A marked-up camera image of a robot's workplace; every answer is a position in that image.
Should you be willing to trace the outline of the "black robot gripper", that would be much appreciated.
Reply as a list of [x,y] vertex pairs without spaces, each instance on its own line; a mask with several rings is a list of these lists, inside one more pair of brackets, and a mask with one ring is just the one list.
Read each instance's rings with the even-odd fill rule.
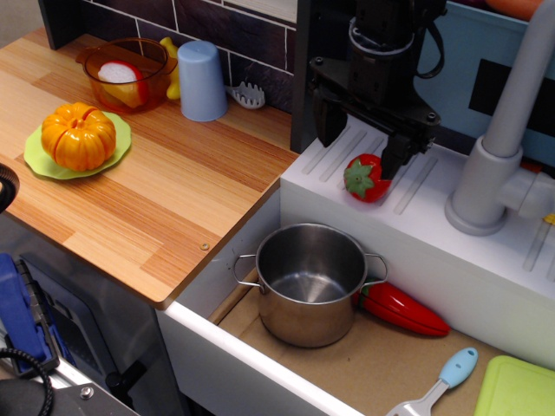
[[354,47],[348,60],[315,56],[310,60],[312,112],[317,137],[330,146],[344,130],[347,115],[389,135],[381,156],[381,179],[392,180],[416,154],[426,153],[435,137],[428,130],[439,114],[416,92],[414,80],[434,77],[418,69],[422,41],[395,55],[373,55]]

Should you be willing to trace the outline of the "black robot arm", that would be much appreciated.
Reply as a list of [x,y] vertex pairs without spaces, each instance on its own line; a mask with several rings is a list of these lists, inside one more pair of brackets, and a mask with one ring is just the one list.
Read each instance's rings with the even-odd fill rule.
[[382,131],[388,136],[381,156],[386,180],[431,147],[431,130],[441,118],[416,92],[415,79],[443,69],[443,56],[427,72],[418,65],[426,35],[444,50],[435,21],[446,11],[443,1],[356,2],[344,31],[347,57],[310,59],[312,112],[324,146],[339,137],[350,116]]

